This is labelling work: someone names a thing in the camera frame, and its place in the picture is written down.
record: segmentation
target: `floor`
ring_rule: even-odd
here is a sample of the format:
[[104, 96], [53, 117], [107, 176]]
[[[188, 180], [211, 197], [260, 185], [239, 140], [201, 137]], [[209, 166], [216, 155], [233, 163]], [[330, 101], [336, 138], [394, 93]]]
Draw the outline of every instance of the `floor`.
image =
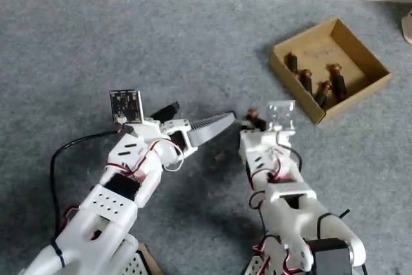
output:
[[[0, 0], [0, 274], [48, 244], [48, 164], [63, 143], [113, 129], [108, 91], [140, 89], [147, 113], [178, 100], [181, 118], [243, 115], [291, 99], [269, 70], [275, 43], [340, 17], [393, 80], [342, 117], [313, 125], [300, 108], [292, 145], [303, 176], [367, 248], [370, 274], [412, 268], [411, 5], [346, 0]], [[240, 274], [260, 237], [236, 128], [166, 173], [132, 233], [166, 274]], [[115, 137], [57, 162], [61, 204], [78, 204]]]

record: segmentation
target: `cardboard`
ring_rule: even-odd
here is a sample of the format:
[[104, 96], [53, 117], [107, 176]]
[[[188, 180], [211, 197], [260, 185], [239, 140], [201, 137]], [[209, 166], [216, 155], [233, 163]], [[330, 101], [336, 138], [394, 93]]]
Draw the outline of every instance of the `cardboard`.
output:
[[150, 254], [149, 249], [147, 246], [143, 243], [139, 244], [139, 250], [142, 251], [143, 257], [146, 260], [147, 266], [150, 269], [151, 275], [164, 275], [163, 271], [159, 267], [159, 264], [157, 264], [156, 260], [153, 258], [153, 256]]
[[[322, 109], [303, 88], [299, 77], [288, 69], [287, 56], [291, 52], [297, 56], [299, 72], [303, 69], [312, 72], [314, 95], [320, 84], [330, 79], [330, 65], [339, 63], [348, 91], [347, 99], [337, 102], [329, 91]], [[276, 45], [270, 56], [270, 65], [316, 124], [341, 114], [381, 89], [392, 76], [339, 19], [326, 21]]]

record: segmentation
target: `red wire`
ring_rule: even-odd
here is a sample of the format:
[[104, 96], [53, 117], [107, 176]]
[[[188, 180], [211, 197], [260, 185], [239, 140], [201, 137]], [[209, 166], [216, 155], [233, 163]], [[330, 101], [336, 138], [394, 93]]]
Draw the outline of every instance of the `red wire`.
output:
[[302, 272], [302, 270], [300, 270], [300, 269], [292, 269], [292, 270], [288, 269], [288, 265], [286, 263], [289, 260], [289, 257], [290, 257], [289, 249], [287, 249], [286, 250], [285, 260], [283, 260], [283, 272], [284, 272], [284, 274], [291, 275], [291, 274], [296, 274], [296, 273]]
[[71, 213], [72, 211], [74, 211], [75, 209], [79, 209], [79, 206], [78, 206], [78, 205], [71, 205], [71, 206], [69, 206], [69, 207], [64, 211], [64, 214], [63, 214], [64, 222], [63, 222], [63, 224], [62, 224], [62, 227], [61, 227], [60, 231], [63, 231], [64, 228], [66, 228], [67, 224], [68, 224], [69, 221], [70, 221], [69, 215], [70, 215], [70, 213]]
[[259, 272], [257, 275], [263, 275], [265, 273], [265, 269], [268, 267], [270, 261], [270, 256], [268, 256], [265, 260], [265, 262], [263, 263], [262, 267], [260, 268]]
[[255, 186], [253, 184], [253, 178], [255, 177], [255, 175], [257, 175], [258, 173], [262, 172], [262, 171], [269, 171], [269, 172], [273, 172], [274, 176], [270, 179], [271, 182], [275, 182], [277, 180], [277, 177], [279, 176], [279, 173], [281, 171], [281, 161], [279, 159], [279, 157], [276, 155], [276, 161], [277, 161], [277, 169], [276, 171], [273, 169], [269, 169], [267, 167], [263, 167], [261, 169], [258, 169], [256, 171], [254, 171], [252, 173], [252, 175], [250, 176], [250, 184], [252, 186], [252, 189], [255, 190]]

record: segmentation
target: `white robotic arm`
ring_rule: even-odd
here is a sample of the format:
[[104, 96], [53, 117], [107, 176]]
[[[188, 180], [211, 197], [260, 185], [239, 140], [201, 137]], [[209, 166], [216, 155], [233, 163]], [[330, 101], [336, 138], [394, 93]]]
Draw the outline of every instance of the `white robotic arm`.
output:
[[138, 241], [128, 233], [138, 209], [150, 199], [164, 169], [177, 171], [200, 144], [231, 125], [234, 115], [162, 124], [145, 119], [140, 94], [137, 99], [141, 121], [128, 124], [133, 132], [125, 133], [111, 150], [100, 182], [60, 234], [20, 275], [148, 274], [135, 254]]
[[352, 267], [366, 259], [363, 243], [304, 182], [290, 158], [294, 133], [253, 128], [240, 133], [239, 153], [254, 191], [250, 206], [261, 213], [265, 230], [245, 274], [353, 274]]

